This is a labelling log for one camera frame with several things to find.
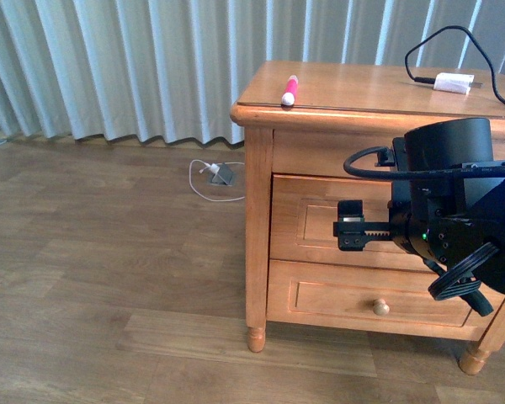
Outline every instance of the curtain fold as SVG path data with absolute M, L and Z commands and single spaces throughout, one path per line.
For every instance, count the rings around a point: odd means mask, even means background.
M 505 73 L 505 0 L 0 0 L 0 131 L 235 144 L 229 109 L 265 60 L 401 65 L 447 24 Z M 416 61 L 486 68 L 452 33 Z

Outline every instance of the wooden drawer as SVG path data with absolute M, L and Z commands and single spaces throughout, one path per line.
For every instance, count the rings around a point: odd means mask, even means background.
M 274 173 L 350 177 L 343 170 L 344 160 L 372 146 L 391 146 L 393 136 L 379 133 L 321 133 L 276 130 L 274 132 Z M 376 156 L 367 156 L 355 167 L 375 169 Z
M 434 301 L 436 274 L 271 260 L 268 320 L 477 340 L 493 315 L 480 317 L 460 298 Z M 497 309 L 504 298 L 486 287 Z M 377 316 L 373 302 L 390 312 Z
M 393 242 L 370 242 L 363 252 L 342 252 L 332 235 L 340 199 L 362 199 L 367 221 L 388 221 L 391 185 L 333 178 L 274 176 L 270 257 L 428 272 L 421 258 Z

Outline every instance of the drawer knob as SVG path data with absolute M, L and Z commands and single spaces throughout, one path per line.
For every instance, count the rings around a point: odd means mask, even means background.
M 385 300 L 383 299 L 374 300 L 372 307 L 372 311 L 374 312 L 374 314 L 376 314 L 377 316 L 386 316 L 387 314 L 389 314 L 389 310 L 390 310 L 389 306 L 387 305 L 387 303 L 385 303 Z

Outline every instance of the nightstand leg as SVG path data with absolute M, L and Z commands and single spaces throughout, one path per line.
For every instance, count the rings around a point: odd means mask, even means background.
M 490 356 L 490 351 L 479 349 L 476 344 L 471 343 L 460 358 L 459 367 L 467 375 L 476 375 L 481 371 L 486 364 L 486 360 Z
M 247 345 L 252 352 L 260 352 L 266 344 L 266 329 L 249 327 Z
M 245 303 L 248 346 L 265 344 L 273 131 L 245 128 Z
M 505 343 L 505 300 L 497 309 L 496 316 L 487 330 L 482 334 L 481 341 L 471 343 L 462 358 L 459 367 L 468 375 L 476 375 L 486 364 L 492 352 L 501 349 Z

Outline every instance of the wooden floor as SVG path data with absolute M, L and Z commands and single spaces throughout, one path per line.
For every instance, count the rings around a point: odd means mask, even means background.
M 473 377 L 435 338 L 269 323 L 250 353 L 244 204 L 193 158 L 243 153 L 0 146 L 0 403 L 505 403 L 505 346 Z

